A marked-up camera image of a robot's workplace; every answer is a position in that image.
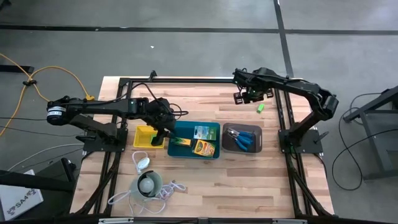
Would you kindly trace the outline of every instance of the yellow tray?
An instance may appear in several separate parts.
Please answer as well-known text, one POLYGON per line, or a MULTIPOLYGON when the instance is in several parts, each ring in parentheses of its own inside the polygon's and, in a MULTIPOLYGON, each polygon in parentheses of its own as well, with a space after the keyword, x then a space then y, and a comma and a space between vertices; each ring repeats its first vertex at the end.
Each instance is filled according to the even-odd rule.
POLYGON ((153 146, 150 144, 152 138, 154 138, 156 134, 157 131, 155 131, 151 126, 137 125, 136 135, 134 136, 134 147, 163 149, 165 140, 163 140, 163 143, 160 146, 153 146))

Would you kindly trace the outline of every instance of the wooden tabletop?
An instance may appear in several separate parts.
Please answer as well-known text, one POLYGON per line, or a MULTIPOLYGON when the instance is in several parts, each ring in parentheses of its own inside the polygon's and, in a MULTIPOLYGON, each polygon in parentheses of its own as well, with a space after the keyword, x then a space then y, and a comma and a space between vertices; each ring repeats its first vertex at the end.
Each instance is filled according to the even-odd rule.
MULTIPOLYGON (((99 100, 115 98, 120 77, 104 77, 99 100)), ((116 193, 129 189, 137 177, 131 156, 134 151, 146 151, 151 159, 147 170, 158 172, 164 183, 175 180, 187 186, 185 192, 176 191, 159 214, 142 212, 140 216, 157 217, 231 217, 231 218, 291 218, 294 217, 285 157, 279 152, 277 131, 279 129, 275 98, 265 99, 264 110, 256 113, 258 104, 235 105, 232 94, 237 88, 231 84, 204 83, 148 83, 156 97, 164 97, 176 103, 189 114, 180 120, 211 121, 253 124, 262 128, 262 151, 255 155, 232 154, 222 151, 216 160, 177 159, 167 155, 165 149, 140 149, 133 147, 135 126, 141 120, 128 121, 129 136, 126 150, 119 167, 116 193)), ((132 97, 151 96, 144 86, 132 92, 132 97)), ((305 98, 290 95, 296 121, 309 114, 305 98)), ((111 121, 110 116, 96 115, 102 123, 111 121)), ((103 152, 94 152, 81 165, 80 176, 73 198, 71 212, 77 211, 88 200, 97 187, 103 152)), ((319 202, 333 213, 325 171, 314 155, 303 155, 303 164, 308 187, 319 202)), ((297 186, 300 208, 304 211, 302 192, 297 186)), ((103 206, 108 196, 105 189, 103 206)), ((160 204, 149 202, 151 210, 160 204)), ((134 207, 137 214, 139 207, 134 207)), ((112 216, 131 216, 127 199, 113 207, 112 216)))

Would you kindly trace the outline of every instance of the gray floor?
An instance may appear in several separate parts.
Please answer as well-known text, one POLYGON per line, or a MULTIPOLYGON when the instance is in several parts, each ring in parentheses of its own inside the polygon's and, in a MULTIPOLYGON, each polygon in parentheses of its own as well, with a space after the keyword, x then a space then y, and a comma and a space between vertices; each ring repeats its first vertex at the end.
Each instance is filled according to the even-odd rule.
MULTIPOLYGON (((118 0, 118 1, 12 1, 0 12, 6 24, 136 27, 229 27, 277 28, 272 0, 118 0)), ((398 29, 394 0, 280 0, 286 29, 398 29)), ((296 77, 318 83, 338 95, 335 117, 320 123, 329 131, 323 139, 324 160, 331 163, 343 149, 338 118, 358 94, 380 92, 397 85, 398 36, 288 35, 296 77)), ((254 70, 260 66, 285 75, 278 34, 45 32, 0 30, 0 52, 19 64, 35 68, 59 65, 76 73, 89 93, 98 95, 102 76, 159 75, 231 76, 236 67, 254 70)), ((37 75, 42 93, 57 99, 63 95, 83 97, 77 82, 60 71, 37 75)), ((16 106, 24 75, 2 73, 0 116, 10 116, 16 106)), ((369 101, 361 98, 356 106, 369 101)), ((33 88, 25 94, 19 117, 45 117, 46 103, 33 88)), ((13 128, 55 134, 76 134, 73 127, 54 127, 46 122, 13 121, 13 128)), ((342 124, 348 144, 365 137, 362 127, 342 124)), ((77 143, 59 138, 8 130, 0 138, 0 169, 46 147, 77 143)), ((79 147, 51 151, 26 162, 34 164, 79 147)), ((353 149, 364 174, 377 170, 368 142, 353 149)), ((80 152, 69 154, 79 164, 80 152)), ((34 166, 41 170, 47 163, 34 166)), ((358 170, 345 154, 335 170, 338 181, 353 187, 358 170)), ((329 175, 335 213, 341 217, 397 222, 398 178, 365 182, 354 191, 341 190, 329 175)))

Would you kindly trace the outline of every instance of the gray tray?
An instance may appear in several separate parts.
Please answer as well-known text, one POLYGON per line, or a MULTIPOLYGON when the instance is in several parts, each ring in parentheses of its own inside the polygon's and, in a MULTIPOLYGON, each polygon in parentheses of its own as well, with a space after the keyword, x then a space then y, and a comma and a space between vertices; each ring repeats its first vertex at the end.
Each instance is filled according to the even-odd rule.
POLYGON ((255 126, 255 125, 226 123, 223 126, 223 135, 222 135, 221 142, 222 142, 221 148, 224 152, 242 153, 242 154, 254 154, 257 152, 261 152, 261 150, 262 150, 262 129, 259 126, 255 126), (235 143, 235 140, 233 138, 231 138, 226 133, 227 128, 232 128, 237 131, 246 131, 249 133, 253 133, 254 134, 254 144, 248 148, 247 152, 243 151, 235 143))

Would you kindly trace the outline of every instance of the white cord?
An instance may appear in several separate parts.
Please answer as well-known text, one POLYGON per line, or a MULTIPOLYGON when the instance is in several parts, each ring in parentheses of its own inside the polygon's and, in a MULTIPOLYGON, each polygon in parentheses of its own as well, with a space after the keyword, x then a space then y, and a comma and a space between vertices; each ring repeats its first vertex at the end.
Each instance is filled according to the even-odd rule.
MULTIPOLYGON (((160 190, 160 192, 156 195, 156 197, 145 199, 145 200, 143 201, 143 202, 144 202, 143 205, 135 204, 135 205, 141 206, 141 211, 138 213, 138 215, 140 215, 144 210, 147 210, 148 212, 151 212, 152 214, 158 214, 158 213, 162 212, 162 211, 164 210, 164 208, 166 207, 166 201, 167 201, 167 200, 171 197, 171 195, 174 193, 174 188, 179 189, 179 190, 182 190, 182 191, 185 191, 185 190, 187 189, 187 188, 186 188, 184 185, 182 185, 182 184, 176 184, 174 180, 171 181, 169 184, 163 185, 162 188, 161 188, 161 190, 160 190), (162 208, 161 208, 159 211, 157 211, 157 212, 153 212, 153 211, 149 210, 148 208, 146 208, 146 207, 145 207, 146 202, 150 202, 151 200, 160 200, 160 201, 162 201, 162 202, 163 202, 162 208)), ((113 196, 108 200, 108 204, 114 205, 115 203, 120 202, 123 198, 129 197, 129 198, 128 198, 128 201, 129 201, 130 212, 131 212, 131 215, 134 216, 134 212, 133 212, 133 210, 132 210, 132 205, 131 205, 131 202, 130 202, 130 196, 129 196, 130 194, 131 194, 131 191, 128 190, 128 191, 120 192, 120 193, 118 193, 118 194, 116 194, 116 195, 113 195, 113 196)))
POLYGON ((138 168, 137 163, 136 163, 136 160, 134 159, 134 155, 135 155, 136 153, 144 153, 145 156, 146 156, 146 158, 148 158, 148 153, 146 153, 146 152, 144 152, 144 151, 136 151, 136 152, 134 152, 134 153, 131 155, 132 161, 134 162, 134 165, 136 165, 137 173, 138 173, 138 174, 141 174, 141 170, 142 170, 142 169, 139 169, 139 168, 138 168))
POLYGON ((48 150, 58 149, 58 148, 60 148, 60 147, 67 147, 67 146, 82 146, 82 145, 84 145, 84 144, 64 144, 64 145, 60 145, 60 146, 50 147, 50 148, 48 148, 48 149, 43 149, 43 150, 41 150, 40 152, 36 152, 35 154, 29 156, 28 158, 24 159, 23 161, 20 161, 20 162, 16 163, 15 165, 13 165, 13 166, 12 166, 10 169, 8 169, 7 171, 12 170, 14 167, 18 166, 19 164, 21 164, 21 163, 23 163, 23 162, 25 162, 25 161, 31 159, 31 158, 34 157, 34 156, 39 155, 40 153, 47 152, 48 150))

